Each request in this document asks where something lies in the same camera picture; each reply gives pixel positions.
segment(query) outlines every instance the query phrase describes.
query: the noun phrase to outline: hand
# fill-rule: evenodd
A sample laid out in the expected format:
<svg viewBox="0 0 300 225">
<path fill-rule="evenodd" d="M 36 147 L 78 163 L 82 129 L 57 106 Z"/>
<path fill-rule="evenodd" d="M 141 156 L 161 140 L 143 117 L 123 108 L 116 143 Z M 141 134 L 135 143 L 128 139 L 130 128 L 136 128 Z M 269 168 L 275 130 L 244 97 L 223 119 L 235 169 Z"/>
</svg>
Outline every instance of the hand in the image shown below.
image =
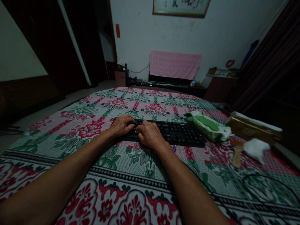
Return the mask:
<svg viewBox="0 0 300 225">
<path fill-rule="evenodd" d="M 162 145 L 167 143 L 162 137 L 156 123 L 144 120 L 142 125 L 137 126 L 136 131 L 139 132 L 138 137 L 141 142 L 155 151 L 159 150 Z"/>
<path fill-rule="evenodd" d="M 129 122 L 135 123 L 132 115 L 120 115 L 117 119 L 114 120 L 108 131 L 114 138 L 125 135 L 135 126 L 134 124 L 130 124 L 129 126 L 127 126 L 127 123 Z"/>
</svg>

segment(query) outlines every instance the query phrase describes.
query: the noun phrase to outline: small cabinet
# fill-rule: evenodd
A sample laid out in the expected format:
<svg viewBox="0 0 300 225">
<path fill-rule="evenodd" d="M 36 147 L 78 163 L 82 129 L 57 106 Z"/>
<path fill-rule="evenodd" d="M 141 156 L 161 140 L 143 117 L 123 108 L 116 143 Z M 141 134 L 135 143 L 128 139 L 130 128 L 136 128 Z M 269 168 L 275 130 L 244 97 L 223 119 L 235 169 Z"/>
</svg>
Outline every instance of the small cabinet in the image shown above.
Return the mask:
<svg viewBox="0 0 300 225">
<path fill-rule="evenodd" d="M 125 71 L 115 70 L 115 78 L 117 87 L 126 87 Z"/>
</svg>

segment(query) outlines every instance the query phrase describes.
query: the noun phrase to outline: black keyboard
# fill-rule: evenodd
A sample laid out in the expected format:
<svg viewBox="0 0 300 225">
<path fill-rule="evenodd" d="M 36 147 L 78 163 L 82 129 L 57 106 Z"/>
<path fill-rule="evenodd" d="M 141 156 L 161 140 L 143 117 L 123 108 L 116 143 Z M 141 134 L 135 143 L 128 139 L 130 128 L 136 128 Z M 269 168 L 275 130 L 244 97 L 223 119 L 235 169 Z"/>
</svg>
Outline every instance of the black keyboard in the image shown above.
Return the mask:
<svg viewBox="0 0 300 225">
<path fill-rule="evenodd" d="M 139 141 L 138 133 L 135 131 L 138 125 L 141 125 L 144 120 L 136 119 L 136 126 L 121 139 L 125 141 Z M 163 138 L 171 145 L 182 145 L 203 148 L 206 140 L 200 132 L 192 125 L 187 123 L 175 123 L 165 121 L 147 120 L 151 123 L 156 123 Z"/>
</svg>

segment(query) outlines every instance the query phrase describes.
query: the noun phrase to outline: black cable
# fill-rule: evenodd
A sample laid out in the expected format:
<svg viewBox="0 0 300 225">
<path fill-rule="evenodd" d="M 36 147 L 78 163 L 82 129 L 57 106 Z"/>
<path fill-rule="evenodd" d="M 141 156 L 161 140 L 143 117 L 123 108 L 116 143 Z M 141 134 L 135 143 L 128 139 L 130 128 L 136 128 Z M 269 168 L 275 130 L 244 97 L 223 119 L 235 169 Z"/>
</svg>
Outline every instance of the black cable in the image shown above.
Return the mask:
<svg viewBox="0 0 300 225">
<path fill-rule="evenodd" d="M 235 215 L 233 215 L 233 213 L 224 205 L 224 203 L 222 201 L 220 201 L 219 197 L 216 196 L 209 188 L 208 186 L 201 180 L 201 178 L 185 163 L 183 162 L 187 168 L 189 168 L 189 170 L 198 178 L 198 180 L 200 180 L 200 182 L 202 183 L 202 185 L 206 188 L 206 190 L 208 190 L 212 196 L 215 198 L 216 201 L 220 202 L 220 204 L 224 207 L 224 209 L 226 210 L 227 214 L 235 220 L 235 222 L 237 222 L 238 224 L 242 225 L 240 223 L 240 221 L 235 217 Z"/>
<path fill-rule="evenodd" d="M 220 201 L 220 199 L 218 198 L 218 196 L 216 196 L 210 189 L 209 187 L 201 180 L 201 178 L 185 163 L 183 162 L 187 168 L 189 168 L 189 170 L 198 178 L 198 180 L 200 180 L 200 182 L 202 183 L 202 185 L 212 194 L 212 196 L 216 199 L 216 201 L 220 202 L 220 204 L 226 209 L 226 212 L 227 214 L 232 218 L 234 219 L 238 224 L 241 224 L 240 221 L 235 217 L 235 215 L 233 215 L 233 213 Z M 274 181 L 277 181 L 279 182 L 280 184 L 283 184 L 286 188 L 288 188 L 288 190 L 290 190 L 293 195 L 296 197 L 296 199 L 298 200 L 298 204 L 300 205 L 300 200 L 298 198 L 298 196 L 295 194 L 295 192 L 290 188 L 288 187 L 286 184 L 284 184 L 283 182 L 279 181 L 279 180 L 276 180 L 272 177 L 268 177 L 268 176 L 264 176 L 264 175 L 257 175 L 257 174 L 249 174 L 249 175 L 246 175 L 243 180 L 242 180 L 242 184 L 245 188 L 245 190 L 247 192 L 250 193 L 250 195 L 252 195 L 254 198 L 256 198 L 263 206 L 267 207 L 270 209 L 270 211 L 272 213 L 274 213 L 276 216 L 278 216 L 279 219 L 281 219 L 284 223 L 286 223 L 287 225 L 290 225 L 285 219 L 283 219 L 277 212 L 273 211 L 271 207 L 269 207 L 268 205 L 266 205 L 265 203 L 263 203 L 255 194 L 253 194 L 245 185 L 245 180 L 249 177 L 253 177 L 253 176 L 256 176 L 256 177 L 266 177 L 266 178 L 269 178 L 271 180 L 274 180 Z"/>
<path fill-rule="evenodd" d="M 276 180 L 276 179 L 274 179 L 274 178 L 272 178 L 272 177 L 264 176 L 264 175 L 249 174 L 249 175 L 245 176 L 245 177 L 243 178 L 243 180 L 242 180 L 242 184 L 243 184 L 243 186 L 244 186 L 244 189 L 245 189 L 247 192 L 249 192 L 249 194 L 250 194 L 251 196 L 253 196 L 254 198 L 256 198 L 262 205 L 264 205 L 265 207 L 269 208 L 270 211 L 272 211 L 272 213 L 274 213 L 276 216 L 278 216 L 279 219 L 281 219 L 283 222 L 285 222 L 286 224 L 289 225 L 289 223 L 288 223 L 284 218 L 282 218 L 277 212 L 273 211 L 271 207 L 269 207 L 269 206 L 266 205 L 264 202 L 262 202 L 255 194 L 253 194 L 253 193 L 247 188 L 247 186 L 245 185 L 245 180 L 246 180 L 247 178 L 249 178 L 249 177 L 265 177 L 265 178 L 274 180 L 274 181 L 276 181 L 276 182 L 278 182 L 278 183 L 284 185 L 290 192 L 293 193 L 294 197 L 296 197 L 296 199 L 298 200 L 298 204 L 300 205 L 300 200 L 299 200 L 298 196 L 295 194 L 295 192 L 294 192 L 289 186 L 287 186 L 286 184 L 284 184 L 283 182 L 281 182 L 281 181 L 279 181 L 279 180 Z"/>
</svg>

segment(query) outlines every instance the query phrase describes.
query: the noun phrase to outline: picture frame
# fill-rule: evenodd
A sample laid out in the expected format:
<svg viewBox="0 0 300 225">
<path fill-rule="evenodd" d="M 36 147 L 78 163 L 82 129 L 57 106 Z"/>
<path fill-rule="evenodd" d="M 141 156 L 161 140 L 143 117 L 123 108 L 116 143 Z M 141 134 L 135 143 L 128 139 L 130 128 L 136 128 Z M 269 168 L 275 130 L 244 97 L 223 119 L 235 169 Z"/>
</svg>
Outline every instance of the picture frame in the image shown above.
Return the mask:
<svg viewBox="0 0 300 225">
<path fill-rule="evenodd" d="M 153 0 L 153 15 L 205 18 L 210 0 Z"/>
</svg>

